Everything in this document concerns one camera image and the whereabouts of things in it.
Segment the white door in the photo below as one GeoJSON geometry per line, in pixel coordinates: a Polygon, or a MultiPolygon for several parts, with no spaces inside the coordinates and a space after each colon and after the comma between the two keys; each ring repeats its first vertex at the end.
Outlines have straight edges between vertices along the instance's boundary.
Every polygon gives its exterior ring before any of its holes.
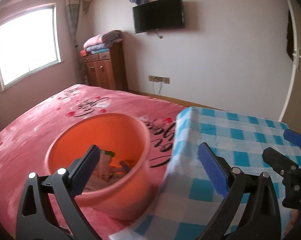
{"type": "MultiPolygon", "coordinates": [[[[297,0],[287,0],[294,31],[294,49],[301,48],[301,6],[297,0]]],[[[301,133],[301,70],[293,66],[287,97],[279,117],[293,131],[301,133]]]]}

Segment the blue white checkered cloth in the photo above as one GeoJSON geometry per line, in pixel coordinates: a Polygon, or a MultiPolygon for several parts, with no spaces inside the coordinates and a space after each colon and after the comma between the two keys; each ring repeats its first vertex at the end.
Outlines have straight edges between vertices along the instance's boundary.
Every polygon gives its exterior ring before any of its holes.
{"type": "Polygon", "coordinates": [[[300,149],[283,137],[287,125],[207,108],[191,107],[176,119],[174,146],[163,185],[154,203],[133,225],[110,239],[195,239],[217,211],[224,196],[214,179],[226,183],[219,156],[246,174],[268,172],[279,201],[282,178],[262,159],[271,147],[301,167],[300,149]]]}

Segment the orange plastic bucket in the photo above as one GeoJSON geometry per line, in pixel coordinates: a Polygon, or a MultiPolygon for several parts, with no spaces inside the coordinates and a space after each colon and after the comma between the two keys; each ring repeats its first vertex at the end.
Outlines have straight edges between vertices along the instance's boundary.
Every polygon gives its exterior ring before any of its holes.
{"type": "Polygon", "coordinates": [[[66,129],[49,147],[44,169],[49,174],[67,168],[93,145],[100,151],[83,193],[80,207],[91,206],[119,220],[137,218],[150,204],[151,179],[147,154],[150,133],[139,119],[106,113],[84,119],[66,129]]]}

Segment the dark clothes on door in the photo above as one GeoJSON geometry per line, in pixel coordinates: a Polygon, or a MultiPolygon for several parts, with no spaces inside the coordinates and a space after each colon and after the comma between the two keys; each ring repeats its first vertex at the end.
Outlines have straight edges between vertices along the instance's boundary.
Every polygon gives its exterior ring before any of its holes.
{"type": "Polygon", "coordinates": [[[293,23],[291,19],[291,13],[288,12],[288,25],[287,25],[287,54],[290,59],[293,61],[293,52],[294,52],[294,31],[293,31],[293,23]]]}

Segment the brown wooden cabinet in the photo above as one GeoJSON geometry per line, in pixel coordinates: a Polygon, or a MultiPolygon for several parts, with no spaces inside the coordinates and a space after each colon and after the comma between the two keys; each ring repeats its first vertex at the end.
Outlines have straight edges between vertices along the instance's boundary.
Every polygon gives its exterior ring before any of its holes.
{"type": "Polygon", "coordinates": [[[122,42],[107,51],[82,57],[88,85],[128,91],[126,65],[122,42]]]}

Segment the window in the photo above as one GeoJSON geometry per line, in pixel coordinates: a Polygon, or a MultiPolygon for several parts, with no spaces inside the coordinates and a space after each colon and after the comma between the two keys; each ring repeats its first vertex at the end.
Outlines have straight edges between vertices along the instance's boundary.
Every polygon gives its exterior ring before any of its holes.
{"type": "Polygon", "coordinates": [[[0,24],[3,90],[60,62],[55,3],[23,10],[0,24]]]}

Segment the folded blankets stack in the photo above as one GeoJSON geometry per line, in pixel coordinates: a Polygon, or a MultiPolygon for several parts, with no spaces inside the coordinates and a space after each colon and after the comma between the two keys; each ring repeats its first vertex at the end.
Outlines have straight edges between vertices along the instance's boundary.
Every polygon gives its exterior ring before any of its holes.
{"type": "Polygon", "coordinates": [[[123,32],[121,30],[112,30],[104,34],[99,34],[89,38],[83,45],[83,50],[80,51],[81,56],[87,56],[92,51],[101,49],[109,49],[115,43],[123,40],[123,32]]]}

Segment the grey curtain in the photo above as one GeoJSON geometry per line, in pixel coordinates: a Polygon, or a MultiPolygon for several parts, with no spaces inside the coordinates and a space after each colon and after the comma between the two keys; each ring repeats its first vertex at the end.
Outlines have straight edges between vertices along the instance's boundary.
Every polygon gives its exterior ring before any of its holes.
{"type": "Polygon", "coordinates": [[[84,83],[83,70],[79,63],[78,43],[77,43],[77,28],[80,12],[80,0],[65,0],[65,10],[67,15],[67,23],[72,42],[72,53],[74,58],[75,74],[78,83],[84,83]]]}

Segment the wall power sockets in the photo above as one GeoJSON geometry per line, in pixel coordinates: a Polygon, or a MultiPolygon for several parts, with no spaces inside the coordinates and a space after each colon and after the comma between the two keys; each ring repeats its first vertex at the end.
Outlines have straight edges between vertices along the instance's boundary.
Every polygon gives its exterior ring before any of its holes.
{"type": "Polygon", "coordinates": [[[164,84],[170,84],[170,78],[169,77],[161,77],[161,76],[154,76],[149,75],[148,76],[150,82],[162,82],[164,84]]]}

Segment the wall mounted television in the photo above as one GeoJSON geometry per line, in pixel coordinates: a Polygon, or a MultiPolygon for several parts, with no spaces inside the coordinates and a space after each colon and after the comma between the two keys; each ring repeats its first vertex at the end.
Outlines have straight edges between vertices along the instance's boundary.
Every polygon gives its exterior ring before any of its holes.
{"type": "Polygon", "coordinates": [[[183,0],[156,0],[133,7],[135,33],[185,28],[183,0]]]}

